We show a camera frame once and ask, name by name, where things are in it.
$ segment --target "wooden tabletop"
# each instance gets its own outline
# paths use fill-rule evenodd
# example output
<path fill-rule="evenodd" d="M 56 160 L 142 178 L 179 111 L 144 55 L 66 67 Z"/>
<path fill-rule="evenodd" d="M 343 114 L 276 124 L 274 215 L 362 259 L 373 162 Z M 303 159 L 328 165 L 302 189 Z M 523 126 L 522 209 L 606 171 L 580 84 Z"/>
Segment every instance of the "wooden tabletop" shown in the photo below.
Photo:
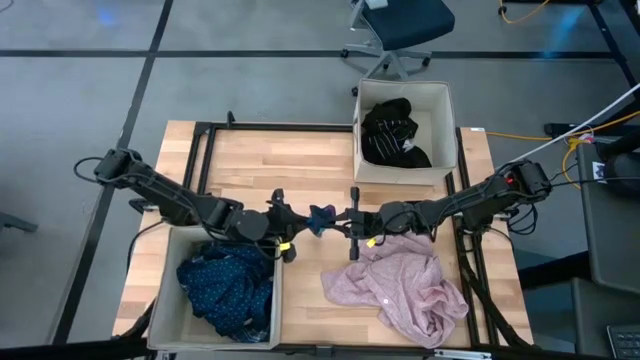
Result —
<path fill-rule="evenodd" d="M 190 121 L 167 124 L 156 170 L 178 183 L 184 177 L 194 126 L 195 122 Z M 285 201 L 298 213 L 308 213 L 311 204 L 333 204 L 340 211 L 350 206 L 349 189 L 354 184 L 352 139 L 349 133 L 218 130 L 207 192 L 241 201 L 246 208 L 265 211 L 265 201 L 273 189 L 283 188 Z M 486 135 L 463 128 L 462 140 L 471 184 L 481 182 L 493 173 Z M 203 137 L 193 179 L 199 178 L 204 141 Z M 460 189 L 457 170 L 454 177 L 456 189 Z M 368 211 L 377 211 L 382 203 L 389 201 L 438 199 L 447 195 L 444 181 L 441 186 L 357 185 L 361 209 Z M 141 228 L 158 220 L 156 213 L 145 214 Z M 503 222 L 495 221 L 493 226 L 507 231 Z M 168 225 L 161 225 L 138 239 L 114 334 L 131 327 L 156 296 L 168 230 Z M 295 244 L 298 256 L 293 263 L 286 264 L 283 271 L 282 343 L 416 346 L 378 321 L 378 308 L 342 307 L 325 299 L 320 273 L 349 264 L 350 242 L 342 234 L 325 231 L 322 238 L 316 238 L 304 231 L 296 237 Z M 450 220 L 440 226 L 434 245 L 445 278 L 460 288 Z M 532 343 L 511 244 L 502 235 L 488 232 L 483 236 L 482 249 L 493 301 L 518 334 Z M 474 265 L 473 257 L 469 259 Z M 480 339 L 488 342 L 477 298 L 475 309 Z M 466 321 L 462 319 L 443 346 L 469 345 Z"/>

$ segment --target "fabric storage bin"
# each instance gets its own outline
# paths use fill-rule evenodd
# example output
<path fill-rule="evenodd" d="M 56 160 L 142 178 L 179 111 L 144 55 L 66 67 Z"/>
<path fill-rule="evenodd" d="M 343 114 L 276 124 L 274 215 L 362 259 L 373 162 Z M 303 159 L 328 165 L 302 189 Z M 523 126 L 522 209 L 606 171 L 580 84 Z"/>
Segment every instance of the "fabric storage bin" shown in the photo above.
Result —
<path fill-rule="evenodd" d="M 197 246 L 210 241 L 199 226 L 172 227 L 160 291 L 151 315 L 148 347 L 162 351 L 271 349 L 280 342 L 282 308 L 282 261 L 276 261 L 271 299 L 269 341 L 238 343 L 216 333 L 213 325 L 193 315 L 191 302 L 180 286 L 176 269 L 190 258 Z"/>
<path fill-rule="evenodd" d="M 429 157 L 432 167 L 404 169 L 375 165 L 362 156 L 365 116 L 376 105 L 396 98 L 411 103 L 411 119 L 418 124 L 414 144 Z M 449 85 L 443 82 L 391 82 L 362 79 L 353 121 L 353 176 L 356 182 L 440 185 L 456 167 L 457 142 Z"/>

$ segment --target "pink cloth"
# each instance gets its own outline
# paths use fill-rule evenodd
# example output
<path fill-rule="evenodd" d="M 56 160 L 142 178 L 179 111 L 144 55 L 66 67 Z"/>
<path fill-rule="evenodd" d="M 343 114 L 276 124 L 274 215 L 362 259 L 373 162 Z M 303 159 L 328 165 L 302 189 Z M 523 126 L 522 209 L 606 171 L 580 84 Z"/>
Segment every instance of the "pink cloth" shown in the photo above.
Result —
<path fill-rule="evenodd" d="M 358 262 L 321 279 L 327 300 L 379 306 L 380 321 L 429 349 L 440 346 L 469 310 L 460 291 L 442 278 L 440 260 L 423 235 L 387 236 L 373 248 L 363 243 Z"/>

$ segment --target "wire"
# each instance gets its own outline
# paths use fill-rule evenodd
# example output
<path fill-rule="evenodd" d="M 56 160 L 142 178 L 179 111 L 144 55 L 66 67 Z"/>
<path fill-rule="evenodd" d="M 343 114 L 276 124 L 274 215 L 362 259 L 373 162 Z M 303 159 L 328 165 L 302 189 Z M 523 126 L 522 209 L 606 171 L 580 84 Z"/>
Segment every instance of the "wire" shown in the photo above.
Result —
<path fill-rule="evenodd" d="M 84 159 L 80 159 L 78 160 L 78 162 L 75 163 L 75 165 L 73 165 L 73 173 L 76 174 L 77 177 L 79 177 L 80 179 L 84 180 L 84 181 L 88 181 L 90 183 L 94 183 L 97 184 L 98 182 L 96 181 L 96 179 L 92 179 L 92 178 L 88 178 L 82 174 L 80 174 L 80 172 L 78 172 L 78 166 L 80 166 L 82 163 L 84 163 L 85 161 L 89 161 L 89 160 L 103 160 L 104 158 L 101 158 L 99 156 L 89 156 L 86 157 Z"/>
<path fill-rule="evenodd" d="M 2 9 L 0 9 L 0 13 L 3 13 L 5 11 L 9 10 L 9 8 L 12 7 L 12 6 L 13 6 L 13 0 L 9 0 L 9 5 L 3 7 Z"/>
<path fill-rule="evenodd" d="M 518 224 L 522 222 L 524 219 L 529 218 L 530 214 L 533 214 L 533 221 L 531 221 L 531 224 L 521 229 L 513 228 L 513 225 Z M 534 231 L 536 231 L 537 226 L 538 226 L 538 209 L 534 204 L 531 204 L 531 209 L 529 209 L 529 211 L 520 219 L 514 221 L 513 223 L 507 221 L 507 229 L 509 229 L 509 231 L 511 231 L 512 233 L 515 233 L 518 235 L 531 235 L 533 234 Z"/>
<path fill-rule="evenodd" d="M 489 227 L 489 230 L 491 230 L 491 231 L 495 231 L 495 232 L 497 232 L 498 234 L 501 234 L 501 235 L 502 235 L 502 236 L 504 236 L 507 240 L 509 240 L 509 242 L 511 243 L 511 246 L 513 246 L 513 240 L 511 240 L 511 237 L 510 237 L 507 233 L 505 233 L 505 232 L 504 232 L 504 231 L 502 231 L 502 230 L 498 230 L 498 229 L 496 229 L 496 228 L 494 228 L 494 227 L 491 227 L 491 226 Z"/>
<path fill-rule="evenodd" d="M 560 176 L 560 175 L 564 174 L 565 172 L 567 172 L 567 171 L 569 171 L 569 170 L 573 169 L 573 168 L 574 168 L 574 167 L 576 167 L 576 166 L 578 166 L 578 162 L 577 162 L 577 161 L 576 161 L 573 165 L 569 166 L 569 167 L 567 168 L 567 170 L 565 170 L 565 171 L 562 171 L 562 170 L 561 170 L 561 171 L 558 171 L 557 173 L 555 173 L 555 174 L 551 177 L 551 179 L 549 179 L 549 182 L 552 182 L 552 181 L 553 181 L 553 180 L 555 180 L 558 176 Z"/>
<path fill-rule="evenodd" d="M 623 177 L 612 177 L 612 178 L 601 178 L 601 179 L 587 179 L 587 180 L 576 180 L 576 181 L 567 181 L 562 183 L 551 184 L 552 187 L 565 186 L 569 184 L 585 184 L 590 182 L 600 182 L 600 181 L 616 181 L 616 180 L 640 180 L 640 176 L 623 176 Z"/>
<path fill-rule="evenodd" d="M 380 243 L 376 242 L 375 246 L 384 245 L 384 242 L 387 240 L 387 226 L 389 226 L 391 221 L 393 221 L 395 218 L 399 217 L 400 215 L 404 215 L 404 214 L 415 214 L 416 216 L 418 216 L 419 220 L 422 221 L 422 223 L 427 226 L 427 231 L 429 232 L 429 234 L 431 234 L 431 227 L 429 227 L 429 224 L 427 224 L 427 220 L 422 216 L 422 214 L 420 214 L 420 212 L 418 212 L 416 210 L 413 210 L 413 209 L 412 210 L 405 210 L 403 212 L 399 212 L 397 214 L 394 214 L 392 217 L 387 219 L 387 221 L 385 221 L 384 224 L 382 224 L 382 241 Z"/>
<path fill-rule="evenodd" d="M 498 175 L 501 175 L 501 174 L 502 174 L 502 171 L 503 171 L 504 169 L 506 169 L 508 166 L 515 166 L 515 165 L 522 164 L 522 163 L 527 163 L 527 162 L 529 162 L 529 161 L 527 161 L 527 160 L 520 160 L 520 161 L 516 161 L 516 162 L 508 162 L 508 163 L 506 163 L 506 164 L 503 164 L 502 166 L 500 166 L 500 167 L 499 167 L 499 168 L 498 168 L 498 169 L 493 173 L 493 175 L 491 175 L 491 177 L 489 177 L 489 178 L 488 178 L 487 183 L 485 184 L 485 186 L 483 186 L 483 187 L 482 187 L 482 190 L 480 190 L 480 193 L 484 193 L 484 192 L 489 188 L 489 186 L 491 185 L 491 183 L 493 182 L 493 180 L 494 180 L 496 177 L 498 177 Z M 508 191 L 508 192 L 505 192 L 505 193 L 504 193 L 504 195 L 506 195 L 506 194 L 508 194 L 508 193 L 519 193 L 519 192 L 517 192 L 517 191 Z M 529 195 L 527 195 L 527 194 L 522 194 L 522 193 L 519 193 L 519 194 L 521 194 L 521 195 L 522 195 L 523 197 L 525 197 L 525 198 L 530 197 L 530 196 L 529 196 Z M 459 204 L 460 202 L 462 202 L 462 201 L 464 201 L 464 200 L 466 200 L 466 199 L 468 199 L 468 198 L 470 198 L 470 197 L 476 196 L 476 195 L 477 195 L 477 194 L 476 194 L 476 193 L 474 193 L 474 194 L 469 194 L 469 195 L 463 196 L 462 198 L 457 199 L 455 202 L 453 202 L 453 201 L 452 201 L 452 202 L 450 202 L 447 206 L 445 206 L 445 207 L 442 209 L 442 211 L 440 212 L 440 214 L 439 214 L 439 215 L 438 215 L 438 217 L 436 218 L 435 227 L 434 227 L 434 229 L 433 229 L 433 234 L 429 234 L 429 235 L 431 235 L 431 242 L 435 242 L 435 241 L 436 241 L 436 237 L 438 236 L 438 227 L 439 227 L 439 225 L 440 225 L 440 221 L 442 220 L 442 218 L 443 218 L 443 216 L 444 216 L 445 212 L 446 212 L 447 210 L 449 210 L 449 208 L 450 208 L 451 206 L 453 206 L 454 204 Z M 478 204 L 480 204 L 480 203 L 484 202 L 485 200 L 486 200 L 486 198 L 484 198 L 484 197 L 483 197 L 483 198 L 481 198 L 481 199 L 479 199 L 479 200 L 477 200 L 477 201 L 472 202 L 471 204 L 467 204 L 467 205 L 466 205 L 466 208 L 468 209 L 468 208 L 471 208 L 471 207 L 473 207 L 473 206 L 476 206 L 476 205 L 478 205 Z"/>
<path fill-rule="evenodd" d="M 507 19 L 507 16 L 505 15 L 505 13 L 507 12 L 507 8 L 502 5 L 502 0 L 500 0 L 500 15 L 502 15 L 502 20 L 504 20 L 507 24 L 517 24 L 521 21 L 524 21 L 526 19 L 528 19 L 530 16 L 533 16 L 535 13 L 537 13 L 538 11 L 540 11 L 545 5 L 547 5 L 549 3 L 550 0 L 545 0 L 545 2 L 543 2 L 542 4 L 538 5 L 538 7 L 536 7 L 535 9 L 533 9 L 533 11 L 531 11 L 530 13 L 528 13 L 527 15 L 521 17 L 520 19 L 517 20 L 509 20 Z"/>
<path fill-rule="evenodd" d="M 593 121 L 595 121 L 596 119 L 598 119 L 600 116 L 602 116 L 604 113 L 606 113 L 607 111 L 611 110 L 611 108 L 613 108 L 614 106 L 618 105 L 618 103 L 620 103 L 622 100 L 626 99 L 629 95 L 633 94 L 636 90 L 640 89 L 640 84 L 636 84 L 634 87 L 632 87 L 631 89 L 629 89 L 629 91 L 627 91 L 626 93 L 622 94 L 622 96 L 620 96 L 619 98 L 617 98 L 614 102 L 612 102 L 611 104 L 609 104 L 607 107 L 605 107 L 604 109 L 602 109 L 600 112 L 598 112 L 597 114 L 595 114 L 594 116 L 592 116 L 590 119 L 586 120 L 585 122 L 581 123 L 580 125 L 576 126 L 575 128 L 567 131 L 566 133 L 558 136 L 557 138 L 550 140 L 549 142 L 546 142 L 540 146 L 538 146 L 537 148 L 522 154 L 520 156 L 518 156 L 517 158 L 511 160 L 511 162 L 513 161 L 518 161 L 518 160 L 522 160 L 528 156 L 531 156 L 532 154 L 546 148 L 547 146 L 550 146 L 562 139 L 564 139 L 565 137 L 574 134 L 576 132 L 578 132 L 578 130 L 580 130 L 580 128 L 582 128 L 585 125 L 589 125 L 590 123 L 592 123 Z"/>
<path fill-rule="evenodd" d="M 78 164 L 82 163 L 83 161 L 89 160 L 90 158 L 85 158 L 80 160 L 78 163 L 76 163 L 76 167 Z M 86 178 L 84 176 L 79 176 L 81 179 L 90 181 L 90 182 L 94 182 L 93 179 L 89 179 Z M 123 174 L 120 176 L 117 176 L 113 179 L 99 179 L 101 183 L 105 183 L 105 184 L 111 184 L 111 183 L 115 183 L 117 181 L 126 179 L 126 178 L 139 178 L 139 179 L 143 179 L 146 181 L 153 181 L 153 179 L 149 176 L 146 175 L 142 175 L 142 174 Z M 184 202 L 187 203 L 187 205 L 189 206 L 189 209 L 191 210 L 191 213 L 194 215 L 196 223 L 198 223 L 200 226 L 202 226 L 202 228 L 205 230 L 205 232 L 207 233 L 207 235 L 209 235 L 209 237 L 213 240 L 213 241 L 217 241 L 218 243 L 225 243 L 227 245 L 245 245 L 245 246 L 256 246 L 257 248 L 259 248 L 259 250 L 262 250 L 262 248 L 272 248 L 271 246 L 266 246 L 266 245 L 258 245 L 257 241 L 252 241 L 251 243 L 246 243 L 246 242 L 239 242 L 239 241 L 234 241 L 234 240 L 229 240 L 229 239 L 222 239 L 219 236 L 216 236 L 215 230 L 211 230 L 209 228 L 209 226 L 207 224 L 205 224 L 202 221 L 202 215 L 200 214 L 200 212 L 198 211 L 198 208 L 193 204 L 193 202 L 187 198 L 186 196 L 180 194 L 180 193 L 174 193 L 173 190 L 171 188 L 169 188 L 167 185 L 164 185 L 162 183 L 157 182 L 156 183 L 158 186 L 163 187 L 166 191 L 171 192 L 173 196 L 180 198 L 181 200 L 183 200 Z M 151 187 L 146 187 L 147 190 L 154 192 L 156 194 L 165 196 L 165 194 L 161 193 L 160 191 L 153 189 Z M 260 251 L 260 254 L 263 255 L 265 258 L 269 259 L 269 260 L 277 260 L 280 258 L 280 256 L 278 256 L 277 258 L 274 258 L 270 255 L 268 255 L 266 252 L 264 251 Z"/>
<path fill-rule="evenodd" d="M 147 226 L 146 228 L 138 231 L 136 236 L 134 236 L 133 239 L 131 239 L 131 243 L 129 244 L 129 253 L 127 254 L 127 272 L 129 272 L 129 266 L 131 265 L 131 258 L 133 257 L 133 249 L 135 247 L 135 244 L 136 244 L 136 241 L 138 240 L 138 238 L 142 234 L 146 233 L 147 231 L 153 229 L 154 227 L 156 227 L 156 226 L 158 226 L 158 225 L 160 225 L 162 223 L 164 223 L 164 220 L 160 220 L 160 221 L 158 221 L 156 223 L 153 223 L 153 224 Z"/>
<path fill-rule="evenodd" d="M 539 136 L 523 136 L 523 135 L 515 135 L 515 134 L 507 134 L 507 133 L 501 133 L 501 132 L 495 132 L 495 131 L 487 131 L 485 132 L 487 135 L 492 135 L 492 136 L 500 136 L 500 137 L 506 137 L 509 139 L 517 139 L 517 140 L 529 140 L 529 141 L 549 141 L 552 138 L 549 136 L 546 137 L 539 137 Z"/>
<path fill-rule="evenodd" d="M 564 175 L 565 179 L 567 179 L 568 181 L 573 181 L 571 180 L 571 178 L 569 177 L 569 173 L 568 173 L 568 169 L 567 169 L 567 160 L 569 159 L 569 155 L 571 155 L 571 153 L 573 153 L 574 151 L 576 151 L 576 149 L 578 148 L 578 145 L 580 144 L 586 144 L 589 143 L 588 141 L 584 141 L 584 140 L 580 140 L 580 139 L 575 139 L 575 138 L 571 138 L 569 139 L 569 149 L 567 150 L 567 153 L 564 154 L 564 157 L 562 158 L 562 174 Z M 576 189 L 580 190 L 580 186 L 576 185 L 576 184 L 572 184 Z"/>
<path fill-rule="evenodd" d="M 571 185 L 573 185 L 576 189 L 580 190 L 580 185 L 576 185 L 573 183 L 573 180 L 571 180 L 571 178 L 569 177 L 569 174 L 567 173 L 569 170 L 567 169 L 567 159 L 569 159 L 569 155 L 571 155 L 572 152 L 574 152 L 576 150 L 575 147 L 570 147 L 569 150 L 567 150 L 567 153 L 564 154 L 564 157 L 562 158 L 562 174 L 564 175 L 564 178 L 567 179 L 567 181 L 571 182 Z"/>
<path fill-rule="evenodd" d="M 632 117 L 635 117 L 637 115 L 640 115 L 640 110 L 638 110 L 638 111 L 636 111 L 634 113 L 625 115 L 625 116 L 623 116 L 621 118 L 609 121 L 606 124 L 602 124 L 602 125 L 596 126 L 594 128 L 589 127 L 589 130 L 578 131 L 576 133 L 573 133 L 572 135 L 578 136 L 578 135 L 583 135 L 583 134 L 588 134 L 588 133 L 591 133 L 591 134 L 595 135 L 594 133 L 596 131 L 598 131 L 598 130 L 602 130 L 602 129 L 607 128 L 609 126 L 613 126 L 613 125 L 619 124 L 619 123 L 621 123 L 623 121 L 626 121 L 626 120 L 628 120 L 628 119 L 630 119 Z M 517 139 L 517 140 L 530 140 L 530 141 L 549 141 L 549 140 L 553 140 L 552 137 L 523 136 L 523 135 L 508 134 L 508 133 L 495 132 L 495 131 L 487 131 L 486 134 L 487 135 L 492 135 L 492 136 L 500 136 L 500 137 L 509 138 L 509 139 Z"/>

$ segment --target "white cable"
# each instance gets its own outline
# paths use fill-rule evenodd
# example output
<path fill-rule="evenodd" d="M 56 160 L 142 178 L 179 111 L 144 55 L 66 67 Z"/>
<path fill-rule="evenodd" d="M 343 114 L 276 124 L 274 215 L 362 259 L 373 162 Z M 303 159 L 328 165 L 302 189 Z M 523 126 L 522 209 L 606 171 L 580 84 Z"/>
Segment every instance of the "white cable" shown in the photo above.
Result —
<path fill-rule="evenodd" d="M 532 154 L 546 148 L 547 146 L 554 144 L 562 139 L 564 139 L 565 137 L 573 134 L 574 132 L 580 130 L 580 128 L 583 128 L 585 125 L 588 125 L 590 123 L 592 123 L 594 120 L 596 120 L 597 118 L 599 118 L 600 116 L 602 116 L 604 113 L 606 113 L 607 111 L 611 110 L 611 108 L 613 108 L 614 106 L 618 105 L 618 103 L 620 103 L 622 100 L 624 100 L 627 96 L 631 95 L 634 91 L 638 90 L 640 88 L 640 84 L 636 84 L 636 86 L 634 86 L 633 88 L 631 88 L 631 90 L 627 91 L 626 93 L 624 93 L 622 96 L 620 96 L 616 101 L 612 102 L 609 106 L 607 106 L 606 108 L 602 109 L 602 111 L 600 111 L 599 113 L 595 114 L 594 116 L 591 117 L 591 119 L 583 122 L 582 124 L 574 127 L 573 129 L 567 131 L 566 133 L 562 134 L 561 136 L 558 136 L 557 138 L 550 140 L 547 143 L 544 143 L 540 146 L 538 146 L 537 148 L 529 151 L 528 153 L 524 154 L 524 155 L 520 155 L 517 158 L 509 161 L 509 162 L 514 162 L 514 161 L 518 161 L 518 160 L 522 160 L 526 157 L 531 156 Z"/>

